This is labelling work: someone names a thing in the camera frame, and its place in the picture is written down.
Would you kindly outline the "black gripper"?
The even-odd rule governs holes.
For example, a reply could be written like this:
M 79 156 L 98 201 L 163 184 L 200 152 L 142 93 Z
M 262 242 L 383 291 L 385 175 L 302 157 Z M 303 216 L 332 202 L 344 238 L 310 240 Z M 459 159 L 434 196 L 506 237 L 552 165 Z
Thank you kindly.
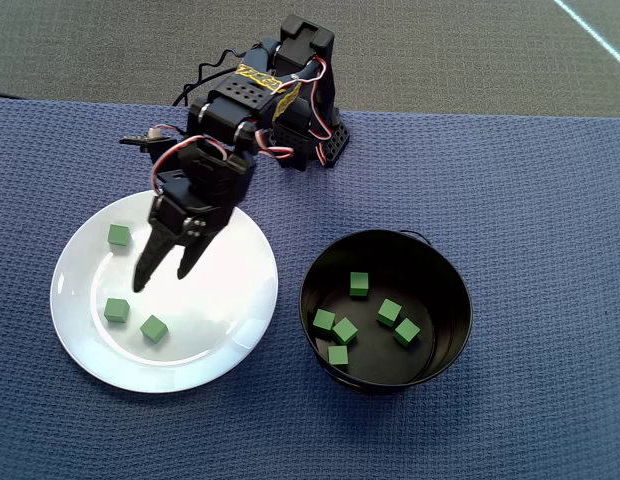
M 135 293 L 177 243 L 184 247 L 177 278 L 190 273 L 246 196 L 256 167 L 251 152 L 228 151 L 204 137 L 162 141 L 151 153 L 152 228 L 135 266 Z

